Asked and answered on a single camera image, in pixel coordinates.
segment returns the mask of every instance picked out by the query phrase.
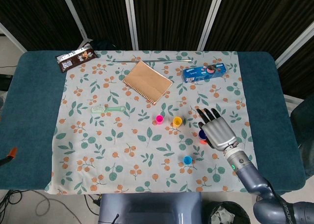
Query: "notebook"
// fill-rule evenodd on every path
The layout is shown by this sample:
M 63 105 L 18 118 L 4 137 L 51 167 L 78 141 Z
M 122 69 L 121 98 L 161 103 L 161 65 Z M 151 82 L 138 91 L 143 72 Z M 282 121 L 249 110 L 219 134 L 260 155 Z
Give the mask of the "notebook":
M 156 72 L 143 61 L 137 63 L 131 72 L 123 79 L 123 83 L 137 91 L 153 104 L 155 104 L 172 85 L 172 81 Z

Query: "gray machine base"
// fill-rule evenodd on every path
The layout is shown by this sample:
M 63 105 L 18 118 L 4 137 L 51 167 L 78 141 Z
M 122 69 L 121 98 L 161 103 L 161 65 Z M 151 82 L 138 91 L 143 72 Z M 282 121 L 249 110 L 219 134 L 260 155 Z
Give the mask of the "gray machine base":
M 200 193 L 102 194 L 98 224 L 201 224 Z

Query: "teal table edge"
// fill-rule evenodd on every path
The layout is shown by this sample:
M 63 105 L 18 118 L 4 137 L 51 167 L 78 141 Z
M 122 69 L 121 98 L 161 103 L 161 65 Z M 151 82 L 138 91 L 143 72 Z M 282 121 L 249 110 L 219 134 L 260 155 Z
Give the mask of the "teal table edge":
M 55 56 L 65 51 L 26 52 L 19 60 L 0 123 L 0 189 L 44 189 L 52 170 L 52 137 L 65 76 Z M 288 116 L 278 72 L 265 52 L 238 52 L 254 150 L 261 174 L 276 191 L 298 190 L 304 168 Z

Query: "black curtain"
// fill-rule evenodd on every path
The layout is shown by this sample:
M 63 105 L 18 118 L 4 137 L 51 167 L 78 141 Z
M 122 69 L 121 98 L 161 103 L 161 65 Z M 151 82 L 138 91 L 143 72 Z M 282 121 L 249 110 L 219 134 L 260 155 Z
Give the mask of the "black curtain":
M 212 0 L 134 0 L 140 50 L 196 50 Z
M 205 50 L 266 51 L 275 59 L 314 20 L 314 0 L 222 0 Z
M 28 50 L 75 50 L 83 38 L 64 0 L 0 0 L 0 23 Z
M 314 37 L 278 69 L 286 95 L 305 99 L 314 93 Z
M 88 38 L 132 50 L 125 0 L 72 0 Z

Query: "floral tablecloth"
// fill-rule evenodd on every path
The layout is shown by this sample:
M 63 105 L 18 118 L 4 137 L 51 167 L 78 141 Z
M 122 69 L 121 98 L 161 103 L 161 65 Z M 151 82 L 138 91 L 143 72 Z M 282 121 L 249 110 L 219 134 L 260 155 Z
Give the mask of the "floral tablecloth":
M 52 140 L 51 194 L 241 191 L 243 185 L 223 154 L 198 139 L 197 108 L 216 108 L 256 165 L 236 52 L 101 51 L 99 58 L 69 70 Z M 187 62 L 170 59 L 190 58 Z M 152 105 L 122 79 L 135 63 L 148 64 L 174 83 Z M 224 63 L 223 77 L 183 83 L 181 71 Z M 123 112 L 91 114 L 91 107 L 125 106 Z M 156 125 L 161 114 L 164 122 Z M 173 117 L 183 124 L 174 128 Z M 191 155 L 193 163 L 182 163 Z

